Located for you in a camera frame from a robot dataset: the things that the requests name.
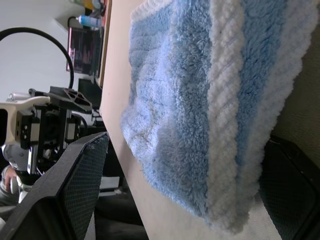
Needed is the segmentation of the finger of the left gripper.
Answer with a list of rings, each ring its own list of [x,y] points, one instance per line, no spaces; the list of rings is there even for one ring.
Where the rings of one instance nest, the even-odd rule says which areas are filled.
[[[50,102],[62,109],[91,114],[93,106],[85,96],[69,88],[51,86],[49,91]]]

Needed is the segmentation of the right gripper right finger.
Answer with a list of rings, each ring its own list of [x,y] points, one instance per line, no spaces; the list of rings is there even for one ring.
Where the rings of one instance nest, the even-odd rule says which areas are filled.
[[[269,139],[259,185],[282,240],[320,240],[320,168],[296,144]]]

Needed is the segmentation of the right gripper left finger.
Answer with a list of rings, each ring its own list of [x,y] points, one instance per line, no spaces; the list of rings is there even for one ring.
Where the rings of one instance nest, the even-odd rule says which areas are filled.
[[[109,134],[85,136],[41,176],[0,230],[0,240],[84,240],[98,200]]]

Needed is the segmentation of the light blue towel white trim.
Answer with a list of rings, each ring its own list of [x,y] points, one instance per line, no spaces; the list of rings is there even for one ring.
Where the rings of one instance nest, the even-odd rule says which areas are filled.
[[[148,183],[213,229],[248,222],[319,3],[145,0],[131,13],[124,139]]]

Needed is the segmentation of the dark computer monitor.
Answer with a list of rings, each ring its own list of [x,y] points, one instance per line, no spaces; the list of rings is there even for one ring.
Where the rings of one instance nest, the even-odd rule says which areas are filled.
[[[97,29],[70,27],[67,52],[77,74],[100,76],[103,32]]]

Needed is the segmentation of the clear bottle blue liquid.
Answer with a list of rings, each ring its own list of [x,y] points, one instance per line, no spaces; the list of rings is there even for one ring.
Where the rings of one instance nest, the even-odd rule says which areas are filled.
[[[85,27],[101,28],[103,26],[102,20],[99,18],[94,18],[94,17],[82,14],[76,19],[82,26],[85,26]]]

